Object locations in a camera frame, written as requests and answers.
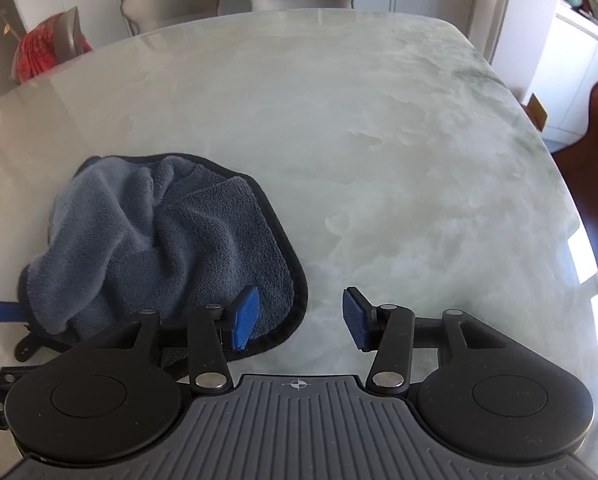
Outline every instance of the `black towel border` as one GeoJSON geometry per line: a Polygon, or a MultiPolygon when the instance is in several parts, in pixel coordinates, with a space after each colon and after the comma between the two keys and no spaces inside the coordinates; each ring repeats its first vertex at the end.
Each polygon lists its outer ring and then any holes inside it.
{"type": "MultiPolygon", "coordinates": [[[[160,160],[166,158],[167,156],[179,156],[181,158],[186,158],[191,162],[196,164],[201,164],[205,166],[210,171],[214,173],[220,174],[226,178],[233,178],[235,176],[239,176],[246,181],[250,189],[255,195],[257,203],[259,204],[259,208],[263,213],[264,218],[268,222],[268,226],[272,231],[273,236],[275,237],[275,241],[279,246],[279,250],[281,250],[281,254],[284,257],[285,263],[288,266],[288,271],[290,272],[290,277],[293,280],[293,288],[294,288],[294,299],[293,304],[290,307],[290,312],[285,316],[284,320],[279,323],[271,332],[266,335],[260,336],[256,339],[248,341],[246,348],[244,350],[224,350],[223,353],[228,361],[234,361],[237,359],[243,359],[246,357],[250,357],[256,354],[260,354],[275,346],[279,346],[281,343],[286,341],[294,332],[297,330],[306,313],[307,305],[308,305],[308,285],[306,282],[305,274],[303,273],[303,268],[301,267],[301,263],[299,262],[299,258],[297,258],[297,254],[293,249],[290,241],[288,240],[283,227],[281,226],[281,222],[279,222],[279,218],[275,214],[274,209],[270,205],[268,201],[268,197],[263,192],[261,186],[254,180],[250,175],[246,175],[245,173],[238,173],[237,171],[228,170],[228,168],[224,168],[220,166],[216,162],[212,160],[208,160],[207,158],[203,158],[202,156],[197,155],[189,155],[188,153],[163,153],[161,155],[146,155],[146,156],[125,156],[125,155],[106,155],[103,157],[100,156],[91,156],[88,158],[84,163],[77,169],[74,176],[77,176],[83,170],[88,168],[91,164],[93,164],[96,160],[102,160],[103,158],[120,158],[126,162],[130,162],[133,164],[150,164],[152,162],[159,162],[160,160]]],[[[20,297],[20,301],[28,314],[29,319],[29,328],[32,332],[52,337],[49,335],[44,328],[37,322],[35,319],[32,310],[30,309],[30,301],[28,300],[26,294],[26,275],[27,275],[28,267],[24,269],[22,275],[20,276],[20,282],[18,284],[18,295],[20,297]]],[[[173,376],[184,376],[187,373],[187,361],[186,359],[179,360],[171,365],[169,365],[166,370],[173,376]]]]}

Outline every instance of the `crosshair symbol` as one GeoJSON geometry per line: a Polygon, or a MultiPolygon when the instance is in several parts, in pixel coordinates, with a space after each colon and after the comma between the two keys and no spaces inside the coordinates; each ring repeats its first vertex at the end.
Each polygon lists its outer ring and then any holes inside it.
{"type": "Polygon", "coordinates": [[[292,381],[290,383],[290,385],[295,389],[295,390],[301,390],[302,388],[305,388],[306,386],[310,386],[310,384],[308,384],[306,381],[301,380],[301,379],[295,379],[294,381],[292,381]]]}

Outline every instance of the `gray towel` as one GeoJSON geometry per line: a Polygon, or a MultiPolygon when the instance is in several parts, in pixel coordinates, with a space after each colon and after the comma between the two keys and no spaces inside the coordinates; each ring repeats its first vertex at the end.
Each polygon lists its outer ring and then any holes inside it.
{"type": "Polygon", "coordinates": [[[190,158],[98,159],[57,197],[48,252],[20,282],[20,300],[47,334],[85,338],[141,308],[184,319],[192,307],[229,303],[246,285],[260,297],[251,340],[289,316],[293,277],[249,183],[190,158]]]}

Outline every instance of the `table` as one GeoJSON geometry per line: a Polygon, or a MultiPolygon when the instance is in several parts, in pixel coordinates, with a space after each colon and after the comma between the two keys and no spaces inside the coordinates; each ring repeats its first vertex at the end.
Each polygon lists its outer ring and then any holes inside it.
{"type": "MultiPolygon", "coordinates": [[[[91,155],[187,152],[252,175],[303,265],[308,314],[243,372],[359,374],[357,286],[418,316],[460,307],[572,372],[596,404],[598,273],[537,132],[451,25],[292,10],[159,30],[0,99],[0,299],[44,250],[53,198],[91,155]]],[[[0,366],[22,327],[0,327],[0,366]]],[[[415,351],[413,381],[435,368],[415,351]]],[[[16,451],[0,434],[0,472],[16,451]]]]}

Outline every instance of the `black circular disc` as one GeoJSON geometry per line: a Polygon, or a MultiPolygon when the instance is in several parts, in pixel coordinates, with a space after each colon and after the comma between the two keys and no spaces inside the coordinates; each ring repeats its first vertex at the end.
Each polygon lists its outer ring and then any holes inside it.
{"type": "Polygon", "coordinates": [[[573,452],[592,423],[586,387],[533,352],[468,350],[430,374],[417,411],[441,440],[498,463],[573,452]]]}
{"type": "Polygon", "coordinates": [[[179,386],[160,368],[130,350],[70,353],[21,378],[6,397],[8,425],[25,452],[109,462],[152,444],[177,419],[179,386]]]}

